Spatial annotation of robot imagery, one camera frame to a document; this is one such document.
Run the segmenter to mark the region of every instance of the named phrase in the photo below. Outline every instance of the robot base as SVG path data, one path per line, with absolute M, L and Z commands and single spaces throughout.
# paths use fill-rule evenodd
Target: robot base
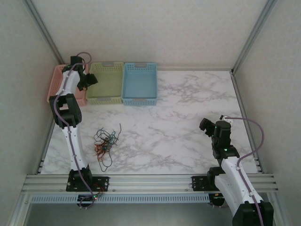
M 93 177 L 89 166 L 81 169 L 81 174 L 93 192 L 107 192 L 109 177 Z M 82 182 L 79 172 L 71 170 L 66 187 L 67 192 L 88 192 L 86 185 Z

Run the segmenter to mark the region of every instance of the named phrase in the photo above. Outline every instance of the white wall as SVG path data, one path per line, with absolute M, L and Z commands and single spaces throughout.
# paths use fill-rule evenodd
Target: white wall
M 64 60 L 230 69 L 266 0 L 34 0 Z
M 57 64 L 20 0 L 0 1 L 0 225 L 34 173 L 51 120 L 46 102 Z
M 301 225 L 301 1 L 280 0 L 236 74 L 247 116 L 265 130 L 261 155 Z M 257 144 L 260 132 L 254 129 Z

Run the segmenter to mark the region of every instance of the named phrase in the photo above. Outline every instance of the green basket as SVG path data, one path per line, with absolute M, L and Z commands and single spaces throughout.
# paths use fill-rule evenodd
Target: green basket
M 96 62 L 90 73 L 98 80 L 87 90 L 87 101 L 91 105 L 122 104 L 123 62 Z

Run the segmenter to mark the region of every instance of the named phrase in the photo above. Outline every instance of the pink basket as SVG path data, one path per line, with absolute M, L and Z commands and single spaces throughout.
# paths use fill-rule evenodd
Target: pink basket
M 63 73 L 62 69 L 66 65 L 58 65 L 55 67 L 55 71 L 53 72 L 52 75 L 52 80 L 50 83 L 49 91 L 48 91 L 48 96 L 47 96 L 47 102 L 49 103 L 49 97 L 55 96 L 58 90 L 60 89 L 60 86 L 63 81 Z M 86 106 L 87 105 L 87 99 L 86 99 L 86 91 L 80 91 L 79 88 L 76 87 L 76 91 L 74 94 L 77 103 L 79 106 Z

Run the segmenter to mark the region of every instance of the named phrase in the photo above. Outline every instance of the plastic basket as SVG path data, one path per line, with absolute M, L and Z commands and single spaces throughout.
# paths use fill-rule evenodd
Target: plastic basket
M 126 63 L 122 85 L 124 105 L 156 105 L 157 96 L 157 64 Z
M 48 96 L 47 96 L 47 102 L 49 103 L 49 97 L 51 96 L 55 96 L 56 93 L 58 92 L 58 90 L 61 87 L 62 81 L 63 81 L 63 73 L 62 73 L 62 69 L 65 67 L 66 65 L 58 65 L 55 67 L 55 71 L 53 72 L 52 75 L 52 80 L 50 83 L 50 88 L 48 91 Z M 76 87 L 76 91 L 74 94 L 77 103 L 79 104 L 79 106 L 86 106 L 87 105 L 87 100 L 86 100 L 86 91 L 82 90 L 80 91 L 77 87 Z
M 95 62 L 90 73 L 98 80 L 87 90 L 87 101 L 92 105 L 121 104 L 123 62 Z

